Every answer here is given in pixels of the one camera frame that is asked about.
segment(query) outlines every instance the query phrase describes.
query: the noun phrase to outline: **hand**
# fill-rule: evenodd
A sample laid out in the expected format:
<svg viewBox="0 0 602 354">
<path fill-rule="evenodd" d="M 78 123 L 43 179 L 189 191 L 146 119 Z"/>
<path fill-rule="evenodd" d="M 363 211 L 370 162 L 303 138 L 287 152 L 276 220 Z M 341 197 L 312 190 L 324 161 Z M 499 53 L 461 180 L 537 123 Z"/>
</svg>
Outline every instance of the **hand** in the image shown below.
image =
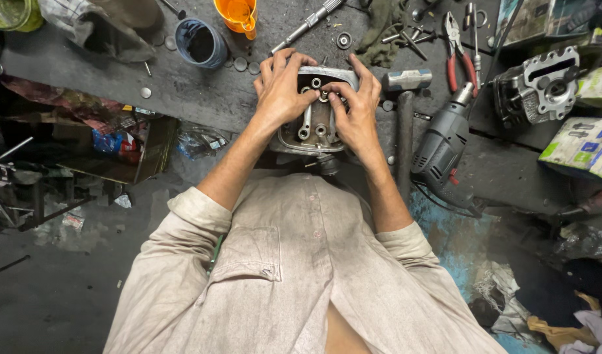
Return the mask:
<svg viewBox="0 0 602 354">
<path fill-rule="evenodd" d="M 269 132 L 297 118 L 321 95 L 318 90 L 303 94 L 297 92 L 297 74 L 301 65 L 316 66 L 319 63 L 296 51 L 294 48 L 282 49 L 264 60 L 259 65 L 261 75 L 253 81 L 258 93 L 258 107 L 252 120 L 258 121 Z"/>
<path fill-rule="evenodd" d="M 380 102 L 382 85 L 352 53 L 349 62 L 360 78 L 360 89 L 355 92 L 347 83 L 332 82 L 322 87 L 329 91 L 329 101 L 334 109 L 338 136 L 356 153 L 360 162 L 367 167 L 372 160 L 384 160 L 375 122 L 375 109 Z M 340 97 L 349 103 L 349 113 Z"/>
</svg>

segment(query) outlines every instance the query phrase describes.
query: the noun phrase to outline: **green cloth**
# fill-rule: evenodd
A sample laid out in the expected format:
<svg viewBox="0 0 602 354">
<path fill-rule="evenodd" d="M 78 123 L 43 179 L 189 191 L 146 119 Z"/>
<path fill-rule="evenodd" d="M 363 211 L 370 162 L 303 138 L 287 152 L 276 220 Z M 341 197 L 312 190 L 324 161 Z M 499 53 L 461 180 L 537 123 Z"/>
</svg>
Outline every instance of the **green cloth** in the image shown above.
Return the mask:
<svg viewBox="0 0 602 354">
<path fill-rule="evenodd" d="M 398 34 L 406 26 L 409 13 L 408 0 L 373 0 L 369 7 L 371 28 L 362 37 L 356 49 L 359 60 L 365 66 L 390 68 L 397 51 L 405 42 L 400 38 L 389 44 L 382 44 L 382 38 Z"/>
</svg>

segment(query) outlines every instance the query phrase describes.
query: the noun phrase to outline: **shirt sleeve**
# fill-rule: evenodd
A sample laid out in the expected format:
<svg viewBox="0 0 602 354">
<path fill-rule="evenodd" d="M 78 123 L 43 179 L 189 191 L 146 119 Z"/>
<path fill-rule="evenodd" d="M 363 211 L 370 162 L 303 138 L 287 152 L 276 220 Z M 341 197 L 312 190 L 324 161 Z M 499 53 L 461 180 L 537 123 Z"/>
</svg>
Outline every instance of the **shirt sleeve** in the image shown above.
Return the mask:
<svg viewBox="0 0 602 354">
<path fill-rule="evenodd" d="M 124 283 L 104 353 L 159 351 L 207 285 L 207 269 L 231 212 L 192 187 L 141 246 Z"/>
<path fill-rule="evenodd" d="M 447 313 L 475 322 L 454 279 L 439 265 L 439 259 L 416 222 L 375 237 Z"/>
</svg>

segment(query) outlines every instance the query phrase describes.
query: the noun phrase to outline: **pliers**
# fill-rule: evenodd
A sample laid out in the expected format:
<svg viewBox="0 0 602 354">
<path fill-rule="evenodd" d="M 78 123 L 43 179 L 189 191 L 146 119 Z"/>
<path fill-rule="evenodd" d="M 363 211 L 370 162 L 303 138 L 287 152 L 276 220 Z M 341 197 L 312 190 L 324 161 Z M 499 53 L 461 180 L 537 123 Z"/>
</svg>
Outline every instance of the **pliers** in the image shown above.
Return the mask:
<svg viewBox="0 0 602 354">
<path fill-rule="evenodd" d="M 473 68 L 473 63 L 471 62 L 471 58 L 469 58 L 469 54 L 462 49 L 462 44 L 460 43 L 460 29 L 452 12 L 447 12 L 445 14 L 445 26 L 443 27 L 443 31 L 449 42 L 449 58 L 447 59 L 449 88 L 452 92 L 455 92 L 458 89 L 458 85 L 456 84 L 456 53 L 458 53 L 464 64 L 464 68 L 467 70 L 467 75 L 469 75 L 469 81 L 474 85 L 473 96 L 478 96 L 476 70 Z"/>
</svg>

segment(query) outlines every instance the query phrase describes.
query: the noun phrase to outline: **orange plastic pitcher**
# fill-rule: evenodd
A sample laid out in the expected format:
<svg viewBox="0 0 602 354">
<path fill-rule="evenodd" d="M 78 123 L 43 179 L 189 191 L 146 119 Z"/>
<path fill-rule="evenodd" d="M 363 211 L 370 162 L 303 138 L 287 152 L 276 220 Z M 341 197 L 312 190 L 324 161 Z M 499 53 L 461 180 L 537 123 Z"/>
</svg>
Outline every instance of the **orange plastic pitcher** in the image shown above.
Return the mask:
<svg viewBox="0 0 602 354">
<path fill-rule="evenodd" d="M 227 27 L 254 40 L 255 21 L 258 20 L 256 2 L 257 0 L 214 0 L 214 5 Z"/>
</svg>

